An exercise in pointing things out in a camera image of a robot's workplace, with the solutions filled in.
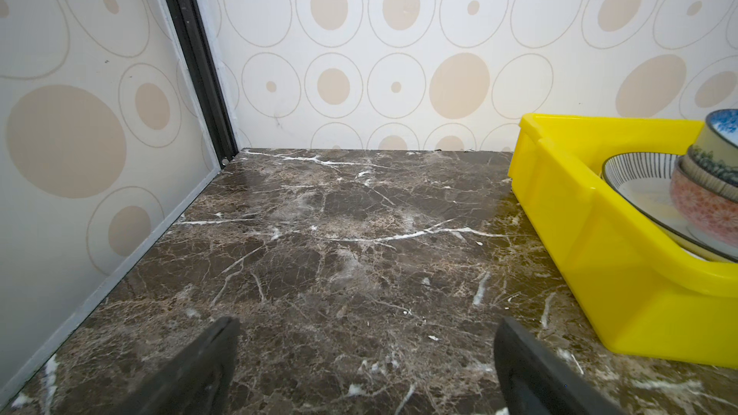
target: brown marble surface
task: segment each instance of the brown marble surface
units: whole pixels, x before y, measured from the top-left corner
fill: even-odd
[[[502,413],[503,315],[628,413],[738,413],[738,371],[599,343],[510,158],[241,152],[3,413],[104,413],[223,315],[228,413]]]

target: yellow plastic bin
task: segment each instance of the yellow plastic bin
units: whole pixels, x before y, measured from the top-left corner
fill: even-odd
[[[738,368],[738,264],[690,256],[599,177],[616,154],[685,154],[702,125],[525,115],[509,176],[604,346]]]

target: stacked bowl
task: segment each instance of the stacked bowl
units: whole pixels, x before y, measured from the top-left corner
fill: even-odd
[[[669,187],[688,230],[711,246],[738,250],[738,110],[710,113]]]

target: plate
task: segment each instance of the plate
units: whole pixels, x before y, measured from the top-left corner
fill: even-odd
[[[738,263],[738,249],[690,225],[672,204],[669,185],[680,157],[660,152],[619,154],[605,161],[602,179],[698,258]]]

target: patterned wallpaper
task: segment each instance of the patterned wallpaper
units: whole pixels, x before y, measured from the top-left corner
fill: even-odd
[[[205,0],[243,146],[514,147],[524,113],[738,101],[735,0]]]
[[[0,0],[0,405],[219,170],[164,16]]]

